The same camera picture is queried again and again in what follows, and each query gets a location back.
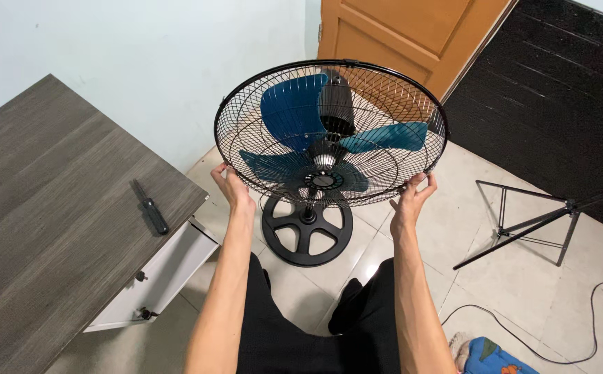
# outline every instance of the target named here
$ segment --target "drawer knob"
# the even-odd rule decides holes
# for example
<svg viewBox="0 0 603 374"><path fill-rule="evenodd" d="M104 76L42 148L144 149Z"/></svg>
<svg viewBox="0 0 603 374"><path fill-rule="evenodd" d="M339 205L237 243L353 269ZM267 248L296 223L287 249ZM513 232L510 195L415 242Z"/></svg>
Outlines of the drawer knob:
<svg viewBox="0 0 603 374"><path fill-rule="evenodd" d="M143 282L149 278L144 276L144 271L139 271L138 274L135 275L135 279L139 280L140 282Z"/></svg>
<svg viewBox="0 0 603 374"><path fill-rule="evenodd" d="M158 317L160 315L155 311L148 310L147 307L140 309L140 311L142 312L142 314L140 314L140 317L146 320L151 319L151 317Z"/></svg>

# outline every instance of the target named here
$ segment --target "screwdriver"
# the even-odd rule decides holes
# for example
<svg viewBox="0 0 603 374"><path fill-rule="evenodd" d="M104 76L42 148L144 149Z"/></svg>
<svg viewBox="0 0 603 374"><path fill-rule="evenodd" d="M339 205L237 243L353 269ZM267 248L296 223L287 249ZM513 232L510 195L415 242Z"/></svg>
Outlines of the screwdriver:
<svg viewBox="0 0 603 374"><path fill-rule="evenodd" d="M167 234L168 231L170 231L170 228L168 227L167 222L165 222L163 215L161 215L158 208L156 208L154 200L151 200L151 198L147 197L147 194L144 193L144 189L137 181L137 179L133 180L133 184L135 185L135 188L138 190L140 197L142 198L142 206L147 211L147 214L151 219L151 223L153 223L154 227L156 228L156 232L160 235Z"/></svg>

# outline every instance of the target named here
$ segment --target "electric fan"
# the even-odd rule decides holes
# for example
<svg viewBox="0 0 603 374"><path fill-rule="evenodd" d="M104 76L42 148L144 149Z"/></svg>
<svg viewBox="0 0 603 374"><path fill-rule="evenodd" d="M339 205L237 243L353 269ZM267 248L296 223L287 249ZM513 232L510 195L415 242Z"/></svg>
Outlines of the electric fan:
<svg viewBox="0 0 603 374"><path fill-rule="evenodd" d="M244 183L269 196L262 230L269 247L295 266L319 266L347 246L351 206L398 195L405 181L430 172L447 142L440 103L405 75L354 60L300 61L262 72L223 99L215 141ZM294 206L274 217L279 201ZM338 227L326 221L336 206ZM276 230L297 231L294 251ZM335 242L309 253L311 234Z"/></svg>

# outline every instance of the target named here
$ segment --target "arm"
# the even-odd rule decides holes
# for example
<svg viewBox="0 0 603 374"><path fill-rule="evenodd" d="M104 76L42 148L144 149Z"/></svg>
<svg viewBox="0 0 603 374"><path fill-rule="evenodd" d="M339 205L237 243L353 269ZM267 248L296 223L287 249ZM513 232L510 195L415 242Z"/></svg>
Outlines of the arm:
<svg viewBox="0 0 603 374"><path fill-rule="evenodd" d="M188 346L186 372L193 374L237 371L256 209L234 169L223 163L212 170L212 177L230 203L230 222Z"/></svg>
<svg viewBox="0 0 603 374"><path fill-rule="evenodd" d="M424 263L417 245L414 226L424 201L438 188L435 176L428 175L428 187L417 191L424 174L407 182L391 221L394 238L394 310L402 373L456 374L449 345L442 331L426 283Z"/></svg>

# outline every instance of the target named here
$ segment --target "tile floor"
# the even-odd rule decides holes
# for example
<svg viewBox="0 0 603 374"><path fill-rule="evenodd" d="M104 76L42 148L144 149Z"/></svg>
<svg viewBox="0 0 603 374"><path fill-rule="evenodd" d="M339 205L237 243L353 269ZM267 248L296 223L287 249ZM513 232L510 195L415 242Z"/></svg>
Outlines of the tile floor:
<svg viewBox="0 0 603 374"><path fill-rule="evenodd" d="M221 161L213 149L187 174L211 194L196 219L219 238L225 235L229 208L209 171ZM439 190L422 210L418 237L440 320L457 307L474 303L491 310L508 329L548 358L571 361L588 356L593 344L589 296L593 286L603 281L603 225L591 217L580 217L561 268L554 264L558 250L515 242L454 271L453 265L494 241L499 189L480 188L475 179L539 190L452 143L447 145L436 175ZM261 198L256 192L251 195L256 202ZM279 205L280 214L290 209L289 205ZM557 207L550 200L510 192L505 223L514 224ZM365 283L382 260L393 256L389 233L392 215L388 202L354 208L353 237L348 247L337 259L317 268L296 268L276 257L264 244L258 215L251 250L269 272L273 299L283 315L308 333L328 335L327 323L343 285L352 277ZM335 210L328 209L325 216L340 222ZM568 224L569 219L558 220L536 232L536 237L561 242ZM295 242L292 230L278 234L290 246ZM330 243L316 234L311 247L321 251ZM81 334L48 373L180 372L188 336L214 269L212 256L156 323ZM457 311L444 330L448 339L456 331L487 336L540 373L603 373L603 288L595 294L595 314L599 350L593 359L576 365L542 361L488 314L473 308Z"/></svg>

